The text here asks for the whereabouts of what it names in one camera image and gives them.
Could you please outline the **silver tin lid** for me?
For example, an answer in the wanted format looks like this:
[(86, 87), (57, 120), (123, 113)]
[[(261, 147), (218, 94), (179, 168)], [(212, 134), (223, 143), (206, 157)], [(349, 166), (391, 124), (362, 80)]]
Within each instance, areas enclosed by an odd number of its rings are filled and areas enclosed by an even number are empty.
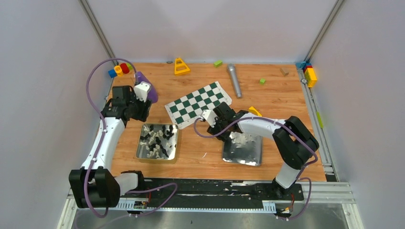
[(232, 132), (224, 141), (222, 159), (228, 163), (258, 167), (262, 163), (263, 138)]

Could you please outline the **gold tin box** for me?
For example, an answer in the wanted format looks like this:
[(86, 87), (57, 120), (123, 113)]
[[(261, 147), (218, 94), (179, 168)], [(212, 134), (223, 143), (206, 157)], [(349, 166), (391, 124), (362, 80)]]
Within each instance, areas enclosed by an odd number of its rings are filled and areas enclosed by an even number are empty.
[(180, 129), (174, 124), (143, 124), (135, 158), (141, 163), (176, 163), (180, 135)]

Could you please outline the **green white chess board mat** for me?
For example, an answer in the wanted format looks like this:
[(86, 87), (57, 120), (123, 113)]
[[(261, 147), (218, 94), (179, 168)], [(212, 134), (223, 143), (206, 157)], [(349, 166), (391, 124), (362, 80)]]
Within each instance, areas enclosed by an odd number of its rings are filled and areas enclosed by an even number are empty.
[(232, 104), (232, 99), (218, 81), (206, 85), (164, 107), (171, 121), (184, 129), (194, 123), (204, 110), (214, 109), (220, 103)]

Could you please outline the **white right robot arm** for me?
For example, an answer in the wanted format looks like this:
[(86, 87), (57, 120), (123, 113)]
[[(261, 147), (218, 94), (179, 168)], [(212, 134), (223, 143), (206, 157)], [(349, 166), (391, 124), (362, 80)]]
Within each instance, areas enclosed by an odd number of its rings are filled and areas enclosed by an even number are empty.
[(249, 111), (235, 112), (225, 102), (214, 109), (204, 110), (202, 120), (209, 124), (208, 138), (225, 141), (231, 132), (257, 135), (273, 140), (284, 163), (274, 178), (273, 194), (285, 199), (292, 192), (305, 167), (317, 162), (319, 143), (303, 122), (296, 116), (288, 119), (271, 119)]

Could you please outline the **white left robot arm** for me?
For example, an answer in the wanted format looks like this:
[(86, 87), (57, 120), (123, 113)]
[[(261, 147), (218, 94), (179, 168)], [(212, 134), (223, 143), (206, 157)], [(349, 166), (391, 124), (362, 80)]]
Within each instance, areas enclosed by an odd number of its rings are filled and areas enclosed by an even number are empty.
[(79, 208), (114, 208), (122, 195), (141, 197), (146, 184), (140, 171), (115, 177), (110, 169), (118, 141), (130, 119), (145, 122), (152, 101), (151, 85), (114, 86), (112, 96), (100, 112), (100, 125), (92, 149), (79, 169), (69, 174), (69, 183)]

